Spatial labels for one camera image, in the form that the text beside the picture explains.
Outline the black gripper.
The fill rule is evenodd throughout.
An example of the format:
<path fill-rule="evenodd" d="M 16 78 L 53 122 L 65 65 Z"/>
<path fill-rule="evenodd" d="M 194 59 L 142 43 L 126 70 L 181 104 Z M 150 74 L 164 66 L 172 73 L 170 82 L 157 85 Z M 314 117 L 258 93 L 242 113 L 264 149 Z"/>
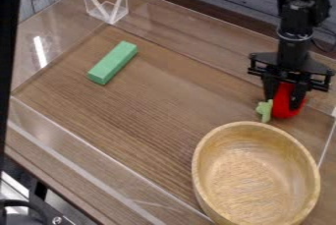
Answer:
<path fill-rule="evenodd" d="M 304 103 L 308 90 L 328 91 L 334 70 L 317 62 L 310 56 L 301 64 L 294 59 L 282 63 L 273 52 L 252 53 L 248 73 L 261 78 L 265 99 L 273 99 L 280 83 L 293 84 L 290 92 L 290 110 L 297 110 Z"/>

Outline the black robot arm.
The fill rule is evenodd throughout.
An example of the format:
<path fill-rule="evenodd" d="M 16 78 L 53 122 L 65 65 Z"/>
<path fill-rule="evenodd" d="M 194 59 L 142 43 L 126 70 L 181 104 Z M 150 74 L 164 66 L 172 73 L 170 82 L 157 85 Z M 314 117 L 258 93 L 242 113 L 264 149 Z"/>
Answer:
<path fill-rule="evenodd" d="M 336 74 L 309 54 L 313 29 L 329 17 L 329 9 L 329 0 L 277 0 L 277 50 L 249 55 L 248 73 L 261 78 L 273 106 L 288 112 L 298 110 L 309 91 L 329 89 Z"/>

